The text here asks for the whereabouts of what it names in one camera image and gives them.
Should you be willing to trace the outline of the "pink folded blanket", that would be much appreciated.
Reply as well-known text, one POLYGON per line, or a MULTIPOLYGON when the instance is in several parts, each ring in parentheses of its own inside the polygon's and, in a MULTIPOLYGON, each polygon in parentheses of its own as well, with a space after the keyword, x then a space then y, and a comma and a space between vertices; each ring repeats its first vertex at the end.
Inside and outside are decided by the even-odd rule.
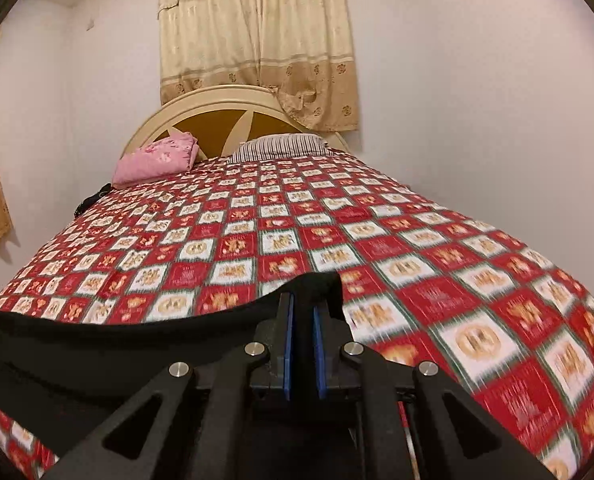
POLYGON ((192 168, 198 153, 197 140, 188 133, 173 133, 122 156, 114 170, 111 185, 125 188, 151 182, 192 168))

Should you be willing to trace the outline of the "beige curtain behind headboard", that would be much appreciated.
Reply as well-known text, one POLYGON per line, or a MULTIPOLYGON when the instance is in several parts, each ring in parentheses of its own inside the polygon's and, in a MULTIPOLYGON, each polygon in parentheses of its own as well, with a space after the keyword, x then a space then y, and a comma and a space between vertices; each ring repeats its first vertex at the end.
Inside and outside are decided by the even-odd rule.
POLYGON ((160 99, 247 84, 303 128, 359 127, 347 0, 159 0, 160 99))

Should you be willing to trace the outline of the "striped pillow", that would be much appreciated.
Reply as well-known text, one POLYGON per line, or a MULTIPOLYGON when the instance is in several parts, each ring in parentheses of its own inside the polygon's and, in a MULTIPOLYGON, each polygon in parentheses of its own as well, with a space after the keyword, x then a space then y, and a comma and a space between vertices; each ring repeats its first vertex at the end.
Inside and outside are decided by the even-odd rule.
POLYGON ((244 142, 229 157, 230 164, 263 162, 303 156, 327 156, 331 150, 326 140, 314 133, 269 134, 244 142))

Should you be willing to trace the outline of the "black pants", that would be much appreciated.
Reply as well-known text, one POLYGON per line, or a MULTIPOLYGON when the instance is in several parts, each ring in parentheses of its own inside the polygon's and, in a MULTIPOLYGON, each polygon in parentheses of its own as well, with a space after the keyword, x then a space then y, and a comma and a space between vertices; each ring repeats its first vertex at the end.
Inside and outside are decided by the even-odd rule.
POLYGON ((343 318, 336 272, 306 273, 249 304, 134 325, 70 324, 0 311, 0 410, 64 456, 174 362, 201 366, 253 340, 280 296, 297 312, 326 302, 343 318))

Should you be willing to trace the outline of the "red teddy bear bedspread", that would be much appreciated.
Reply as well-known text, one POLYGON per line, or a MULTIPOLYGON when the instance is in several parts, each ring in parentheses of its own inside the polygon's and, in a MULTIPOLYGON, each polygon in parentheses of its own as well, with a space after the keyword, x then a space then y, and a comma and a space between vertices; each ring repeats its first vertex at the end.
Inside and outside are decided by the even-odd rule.
POLYGON ((0 292, 0 311, 135 324, 336 271, 358 340, 437 362, 568 479, 594 449, 594 297, 540 252, 335 152, 208 160, 109 193, 0 292))

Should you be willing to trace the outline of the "cream wooden headboard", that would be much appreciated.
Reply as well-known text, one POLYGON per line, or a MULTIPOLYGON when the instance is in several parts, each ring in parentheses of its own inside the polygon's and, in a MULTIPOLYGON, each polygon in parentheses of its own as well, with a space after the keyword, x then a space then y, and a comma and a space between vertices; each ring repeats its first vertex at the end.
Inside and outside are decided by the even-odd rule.
POLYGON ((246 84, 222 84, 194 90, 169 101, 136 130, 123 153, 177 129, 198 141, 205 157, 230 156, 242 143, 276 133, 304 132, 284 113, 273 92, 246 84))

